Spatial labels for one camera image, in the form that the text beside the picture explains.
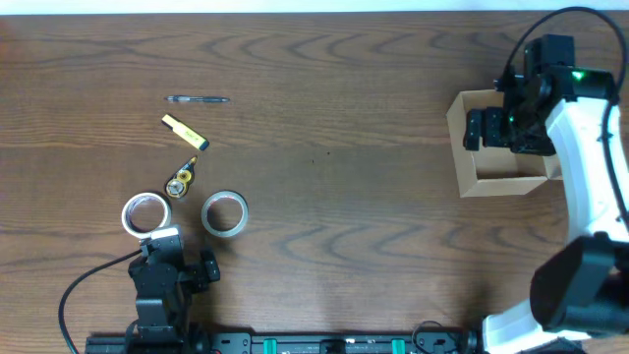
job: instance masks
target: green strip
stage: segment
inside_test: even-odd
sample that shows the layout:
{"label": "green strip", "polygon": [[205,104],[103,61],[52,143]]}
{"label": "green strip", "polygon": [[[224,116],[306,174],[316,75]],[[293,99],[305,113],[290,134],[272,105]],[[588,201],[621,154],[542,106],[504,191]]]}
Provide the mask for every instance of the green strip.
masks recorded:
{"label": "green strip", "polygon": [[262,346],[264,347],[264,354],[277,354],[277,340],[265,339]]}
{"label": "green strip", "polygon": [[393,354],[405,354],[406,346],[403,339],[391,340],[391,346],[393,347]]}

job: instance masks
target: green light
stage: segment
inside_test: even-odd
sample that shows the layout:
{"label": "green light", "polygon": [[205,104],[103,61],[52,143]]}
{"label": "green light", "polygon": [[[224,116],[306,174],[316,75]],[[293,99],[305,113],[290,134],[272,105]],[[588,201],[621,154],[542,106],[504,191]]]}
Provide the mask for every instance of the green light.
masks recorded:
{"label": "green light", "polygon": [[581,81],[581,79],[583,79],[585,76],[586,76],[586,73],[584,72],[572,72],[572,77],[576,81]]}

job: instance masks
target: roll of tape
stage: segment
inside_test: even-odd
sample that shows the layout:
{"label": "roll of tape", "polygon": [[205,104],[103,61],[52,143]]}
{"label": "roll of tape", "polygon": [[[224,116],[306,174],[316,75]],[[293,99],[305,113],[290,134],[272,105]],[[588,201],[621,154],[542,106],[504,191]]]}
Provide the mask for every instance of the roll of tape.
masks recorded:
{"label": "roll of tape", "polygon": [[164,217],[162,217],[161,222],[159,222],[159,225],[156,228],[168,226],[170,224],[171,211],[170,206],[168,205],[168,203],[166,203],[166,200],[154,193],[140,193],[138,195],[135,195],[131,199],[129,199],[129,201],[122,208],[122,226],[125,228],[125,230],[127,230],[127,232],[129,232],[133,236],[138,237],[139,239],[150,237],[150,233],[152,232],[152,230],[148,232],[140,231],[131,221],[131,213],[134,211],[134,208],[148,201],[158,201],[164,208]]}
{"label": "roll of tape", "polygon": [[[243,210],[243,215],[241,216],[240,221],[238,221],[238,224],[236,224],[234,228],[230,230],[226,230],[226,231],[219,231],[219,230],[214,229],[209,224],[209,220],[207,220],[207,211],[209,210],[209,208],[214,203],[222,199],[231,199],[233,201],[236,201],[240,205],[240,208]],[[211,197],[209,197],[207,201],[205,201],[205,204],[203,205],[203,208],[200,211],[200,220],[203,222],[203,226],[205,227],[205,229],[210,234],[214,236],[218,236],[218,237],[232,237],[238,234],[245,228],[245,225],[247,224],[248,219],[249,219],[249,208],[247,207],[247,202],[245,202],[245,199],[238,193],[229,192],[229,191],[218,192],[212,195]]]}

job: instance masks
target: open box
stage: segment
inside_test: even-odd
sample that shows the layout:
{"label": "open box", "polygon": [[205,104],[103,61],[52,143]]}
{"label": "open box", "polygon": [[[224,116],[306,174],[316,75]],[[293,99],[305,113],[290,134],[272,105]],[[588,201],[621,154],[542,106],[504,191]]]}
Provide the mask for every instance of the open box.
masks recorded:
{"label": "open box", "polygon": [[513,153],[504,147],[465,150],[463,136],[468,111],[489,106],[502,106],[501,92],[462,91],[446,113],[461,198],[525,195],[548,179],[561,179],[556,155]]}

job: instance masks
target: wooden table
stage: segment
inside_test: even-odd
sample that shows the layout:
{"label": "wooden table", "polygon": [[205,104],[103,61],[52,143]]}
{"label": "wooden table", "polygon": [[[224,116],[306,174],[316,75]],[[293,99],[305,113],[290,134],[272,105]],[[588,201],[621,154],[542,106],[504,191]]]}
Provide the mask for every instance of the wooden table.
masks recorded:
{"label": "wooden table", "polygon": [[[0,350],[67,351],[61,294],[137,247],[120,224],[123,204],[161,190],[195,154],[160,124],[165,112],[211,142],[190,193],[173,203],[187,254],[209,243],[222,271],[196,298],[194,320],[411,331],[423,320],[477,324],[527,298],[566,234],[562,184],[460,199],[444,113],[459,91],[492,87],[541,15],[0,18]],[[611,15],[629,28],[626,13]],[[536,34],[550,31],[576,35],[580,64],[616,70],[604,24],[567,15]],[[232,102],[163,100],[182,93]],[[251,218],[219,241],[200,207],[226,189],[247,199]],[[90,332],[121,332],[136,318],[126,268],[71,295],[80,348]],[[617,352],[629,341],[588,347]]]}

